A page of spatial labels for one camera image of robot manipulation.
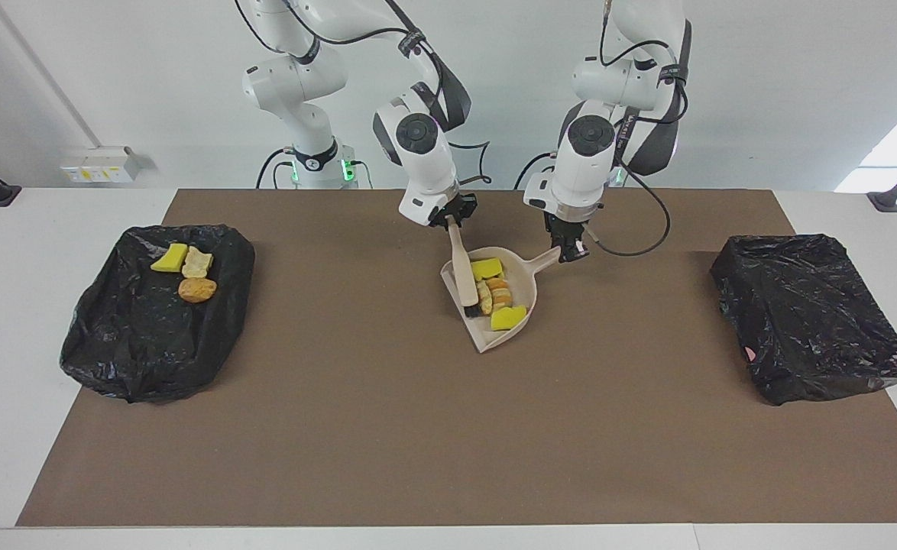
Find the white wall outlet box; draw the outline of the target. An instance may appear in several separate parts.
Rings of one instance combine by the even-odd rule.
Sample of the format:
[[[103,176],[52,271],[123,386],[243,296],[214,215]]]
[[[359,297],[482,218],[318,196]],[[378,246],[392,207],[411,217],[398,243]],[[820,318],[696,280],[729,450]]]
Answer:
[[[61,173],[72,183],[134,183],[142,166],[128,146],[76,147],[60,161]]]

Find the black bag-lined trash bin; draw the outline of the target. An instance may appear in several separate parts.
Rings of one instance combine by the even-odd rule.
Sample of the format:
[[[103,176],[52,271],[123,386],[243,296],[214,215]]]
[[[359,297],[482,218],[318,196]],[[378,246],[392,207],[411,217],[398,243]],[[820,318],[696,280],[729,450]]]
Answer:
[[[169,244],[213,254],[215,295],[190,303],[180,275],[152,270]],[[86,389],[127,403],[165,403],[203,390],[242,334],[255,247],[238,229],[152,225],[124,230],[79,297],[60,368]]]

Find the beige plastic dustpan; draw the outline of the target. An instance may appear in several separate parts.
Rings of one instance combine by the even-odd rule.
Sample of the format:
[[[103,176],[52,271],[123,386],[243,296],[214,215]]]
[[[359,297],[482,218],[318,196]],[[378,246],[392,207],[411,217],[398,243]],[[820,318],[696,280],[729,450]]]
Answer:
[[[549,266],[557,264],[560,257],[560,248],[553,247],[550,250],[537,255],[532,260],[525,260],[515,254],[514,251],[503,247],[481,247],[476,250],[469,251],[470,261],[487,260],[496,257],[501,261],[504,276],[510,286],[513,294],[515,306],[526,307],[526,316],[519,320],[514,327],[508,331],[491,330],[490,317],[482,316],[477,318],[469,318],[464,313],[464,307],[460,302],[458,295],[458,286],[456,286],[455,278],[453,278],[452,262],[446,262],[442,266],[441,274],[446,289],[455,303],[460,317],[466,330],[468,331],[477,352],[484,353],[488,349],[498,347],[505,341],[511,340],[526,326],[529,317],[535,309],[537,300],[537,284],[536,275]]]

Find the brown toy bread roll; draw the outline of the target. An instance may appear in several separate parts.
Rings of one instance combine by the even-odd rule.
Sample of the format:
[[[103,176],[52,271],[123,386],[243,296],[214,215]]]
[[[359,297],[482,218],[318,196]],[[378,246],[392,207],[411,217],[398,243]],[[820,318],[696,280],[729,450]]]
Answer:
[[[217,292],[218,284],[204,277],[184,278],[177,286],[177,295],[187,303],[204,303]]]

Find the striped toy croissant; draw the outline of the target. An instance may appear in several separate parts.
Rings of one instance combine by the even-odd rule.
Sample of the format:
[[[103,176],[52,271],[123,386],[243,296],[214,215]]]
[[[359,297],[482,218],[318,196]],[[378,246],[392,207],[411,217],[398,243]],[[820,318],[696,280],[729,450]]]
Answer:
[[[207,278],[213,265],[213,254],[203,253],[199,248],[189,246],[180,272],[183,278]]]

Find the black bag-lined bin pink patch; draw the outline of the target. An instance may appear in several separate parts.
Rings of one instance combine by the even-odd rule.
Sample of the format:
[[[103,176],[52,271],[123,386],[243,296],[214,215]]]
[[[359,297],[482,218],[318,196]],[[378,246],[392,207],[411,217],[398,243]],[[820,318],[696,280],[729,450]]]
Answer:
[[[735,235],[710,273],[767,403],[824,403],[897,384],[896,330],[836,238]]]

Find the beige hand brush black bristles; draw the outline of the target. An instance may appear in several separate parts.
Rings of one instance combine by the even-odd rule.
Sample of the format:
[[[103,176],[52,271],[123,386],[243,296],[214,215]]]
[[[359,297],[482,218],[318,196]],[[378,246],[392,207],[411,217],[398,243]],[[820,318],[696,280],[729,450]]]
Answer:
[[[458,289],[459,302],[467,318],[477,318],[481,314],[478,307],[476,282],[470,268],[470,258],[468,251],[465,250],[463,245],[458,224],[455,224],[448,230],[448,236],[451,239],[452,270],[456,289]]]

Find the brown table mat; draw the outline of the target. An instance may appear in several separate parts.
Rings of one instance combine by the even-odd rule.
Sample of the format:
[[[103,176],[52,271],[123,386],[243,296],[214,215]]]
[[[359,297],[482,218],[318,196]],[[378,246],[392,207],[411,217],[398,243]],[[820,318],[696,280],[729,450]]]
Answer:
[[[727,238],[793,232],[772,192],[662,198],[664,247],[543,271],[479,353],[395,192],[177,192],[255,247],[244,331],[186,400],[80,391],[18,525],[897,523],[891,397],[767,404],[718,310]]]

